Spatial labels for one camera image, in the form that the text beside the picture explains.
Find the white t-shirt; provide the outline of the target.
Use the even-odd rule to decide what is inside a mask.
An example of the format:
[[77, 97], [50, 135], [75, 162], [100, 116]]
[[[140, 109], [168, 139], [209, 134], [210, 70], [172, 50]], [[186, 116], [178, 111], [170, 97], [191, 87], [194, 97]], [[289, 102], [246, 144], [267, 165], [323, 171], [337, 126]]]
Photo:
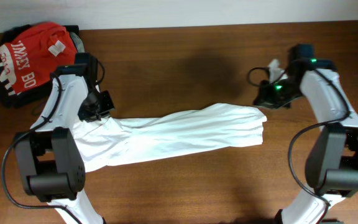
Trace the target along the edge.
[[257, 108], [216, 103], [161, 118], [78, 120], [72, 133], [85, 171], [92, 172], [105, 166], [260, 145], [266, 121]]

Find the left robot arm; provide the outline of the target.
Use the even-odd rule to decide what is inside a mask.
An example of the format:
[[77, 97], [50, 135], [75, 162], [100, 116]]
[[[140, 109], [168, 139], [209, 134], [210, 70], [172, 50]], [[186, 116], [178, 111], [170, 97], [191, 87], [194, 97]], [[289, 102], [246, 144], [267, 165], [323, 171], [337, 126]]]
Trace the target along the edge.
[[105, 222], [85, 194], [85, 165], [73, 137], [76, 121], [100, 121], [114, 109], [109, 92], [98, 87], [101, 67], [89, 53], [77, 53], [74, 64], [57, 67], [40, 117], [9, 147], [25, 193], [40, 201], [38, 209], [58, 210], [66, 223]]

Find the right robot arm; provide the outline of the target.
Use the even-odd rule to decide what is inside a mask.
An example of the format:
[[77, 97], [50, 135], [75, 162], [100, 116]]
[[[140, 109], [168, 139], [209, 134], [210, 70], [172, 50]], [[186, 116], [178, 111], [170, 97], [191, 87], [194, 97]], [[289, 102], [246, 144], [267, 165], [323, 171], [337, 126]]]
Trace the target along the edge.
[[[255, 106], [289, 108], [292, 101], [305, 97], [317, 120], [290, 141], [288, 166], [301, 191], [273, 221], [337, 223], [326, 218], [329, 209], [358, 193], [358, 114], [342, 89], [337, 66], [331, 60], [317, 58], [311, 44], [297, 44], [288, 51], [286, 68], [272, 60], [263, 71], [267, 79], [256, 85]], [[302, 134], [315, 128], [320, 134], [306, 160], [303, 184], [295, 173], [293, 147]]]

